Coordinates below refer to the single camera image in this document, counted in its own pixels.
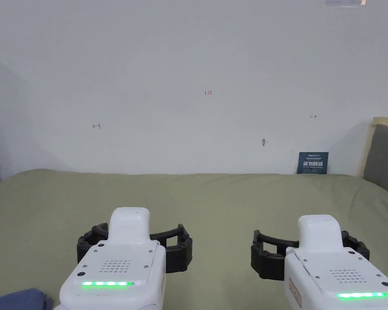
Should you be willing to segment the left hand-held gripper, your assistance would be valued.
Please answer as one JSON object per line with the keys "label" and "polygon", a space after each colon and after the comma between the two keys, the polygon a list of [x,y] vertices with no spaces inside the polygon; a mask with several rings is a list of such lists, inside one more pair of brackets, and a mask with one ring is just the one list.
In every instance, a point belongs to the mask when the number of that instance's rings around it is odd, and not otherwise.
{"label": "left hand-held gripper", "polygon": [[[120,207],[79,237],[78,265],[59,293],[60,310],[161,310],[167,274],[185,272],[193,240],[183,224],[149,232],[150,212]],[[167,240],[177,237],[177,244]]]}

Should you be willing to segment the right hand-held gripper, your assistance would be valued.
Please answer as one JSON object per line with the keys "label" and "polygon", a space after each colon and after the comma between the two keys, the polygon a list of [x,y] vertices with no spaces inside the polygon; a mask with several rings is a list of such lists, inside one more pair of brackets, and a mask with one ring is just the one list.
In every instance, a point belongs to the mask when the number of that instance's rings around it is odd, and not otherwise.
{"label": "right hand-held gripper", "polygon": [[262,279],[284,280],[292,310],[388,310],[388,277],[362,241],[340,231],[332,216],[302,216],[298,227],[299,241],[254,230],[251,245],[252,269]]}

